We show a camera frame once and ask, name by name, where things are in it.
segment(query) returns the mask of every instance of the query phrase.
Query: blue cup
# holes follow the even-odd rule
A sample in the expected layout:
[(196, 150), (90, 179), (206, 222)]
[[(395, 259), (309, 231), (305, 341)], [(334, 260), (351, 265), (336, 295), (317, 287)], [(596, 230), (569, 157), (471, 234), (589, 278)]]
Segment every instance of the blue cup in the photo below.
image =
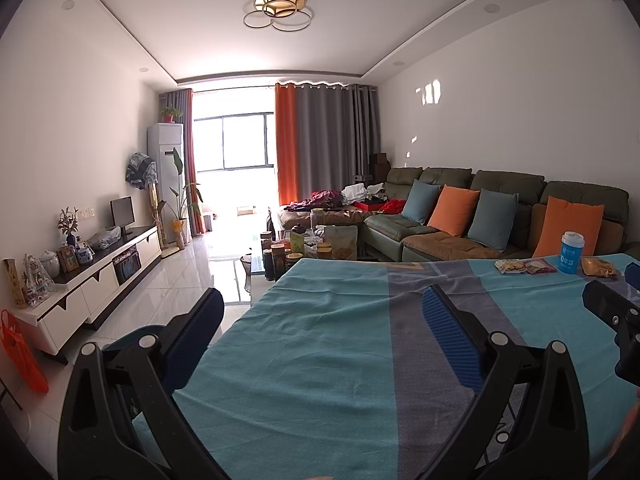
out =
[(578, 262), (580, 261), (583, 247), (584, 237), (580, 233), (565, 232), (562, 236), (558, 270), (567, 274), (575, 274), (576, 270), (578, 270)]

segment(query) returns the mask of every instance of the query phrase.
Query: tv stand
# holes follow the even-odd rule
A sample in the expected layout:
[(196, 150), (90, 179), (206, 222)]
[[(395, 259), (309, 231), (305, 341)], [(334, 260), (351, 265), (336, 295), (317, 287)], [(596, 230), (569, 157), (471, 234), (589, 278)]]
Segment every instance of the tv stand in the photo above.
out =
[[(58, 290), (35, 308), (11, 306), (28, 341), (43, 354), (66, 364), (62, 347), (81, 326), (98, 330), (136, 285), (160, 262), (158, 228), (133, 227), (94, 260), (78, 269), (56, 276)], [(113, 259), (135, 246), (141, 268), (122, 285), (118, 283)]]

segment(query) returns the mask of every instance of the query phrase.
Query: potted plant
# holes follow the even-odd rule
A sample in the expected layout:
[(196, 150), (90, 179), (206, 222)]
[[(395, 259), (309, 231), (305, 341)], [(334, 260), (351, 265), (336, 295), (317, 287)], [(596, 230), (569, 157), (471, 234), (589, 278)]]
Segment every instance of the potted plant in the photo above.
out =
[[(174, 165), (175, 169), (178, 170), (179, 178), (184, 171), (184, 164), (182, 163), (182, 159), (180, 158), (180, 153), (178, 153), (178, 150), (176, 150), (175, 148)], [(173, 187), (169, 188), (175, 195), (175, 210), (166, 202), (166, 200), (161, 200), (158, 204), (158, 210), (162, 210), (162, 208), (166, 205), (174, 213), (175, 220), (171, 223), (171, 229), (174, 230), (176, 244), (181, 250), (184, 249), (184, 239), (182, 237), (182, 231), (187, 220), (187, 208), (191, 207), (193, 208), (193, 211), (196, 215), (200, 214), (200, 206), (198, 205), (198, 201), (202, 202), (202, 195), (200, 194), (200, 190), (197, 188), (197, 186), (199, 186), (199, 184), (191, 182), (190, 184), (186, 184), (184, 187), (182, 187), (180, 191), (176, 191)], [(194, 189), (196, 192), (196, 202), (189, 202), (191, 189)]]
[(76, 246), (76, 237), (74, 233), (78, 232), (78, 209), (74, 208), (74, 211), (60, 210), (60, 220), (58, 220), (58, 229), (66, 235), (66, 243), (72, 247)]
[(174, 117), (182, 117), (182, 110), (180, 108), (176, 108), (175, 106), (165, 106), (160, 110), (160, 115), (162, 115), (163, 123), (173, 123)]

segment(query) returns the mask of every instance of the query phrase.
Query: monitor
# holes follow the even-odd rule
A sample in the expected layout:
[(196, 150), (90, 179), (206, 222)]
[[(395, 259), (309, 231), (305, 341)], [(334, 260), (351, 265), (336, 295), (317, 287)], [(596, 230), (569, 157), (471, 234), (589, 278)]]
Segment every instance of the monitor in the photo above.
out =
[(127, 225), (136, 221), (133, 216), (133, 205), (131, 204), (130, 196), (111, 200), (111, 215), (113, 215), (113, 224), (121, 227), (123, 235), (132, 233), (132, 231), (126, 230)]

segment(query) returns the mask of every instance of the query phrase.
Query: green sofa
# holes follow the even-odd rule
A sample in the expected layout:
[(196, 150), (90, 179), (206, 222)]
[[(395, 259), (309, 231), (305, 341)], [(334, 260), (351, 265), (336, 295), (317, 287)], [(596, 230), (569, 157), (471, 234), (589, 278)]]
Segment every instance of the green sofa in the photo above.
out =
[[(546, 201), (555, 196), (568, 202), (604, 204), (604, 220), (598, 236), (596, 254), (621, 252), (628, 220), (628, 193), (622, 189), (581, 182), (545, 182), (542, 175), (510, 171), (483, 171), (472, 174), (462, 168), (393, 168), (389, 172), (386, 192), (389, 198), (405, 200), (414, 179), (467, 189), (487, 189), (518, 194), (518, 209), (509, 244), (499, 253), (465, 237), (453, 237), (402, 215), (375, 215), (364, 220), (359, 241), (374, 253), (395, 262), (459, 260), (469, 258), (529, 258), (542, 232)], [(625, 250), (640, 256), (640, 244)]]

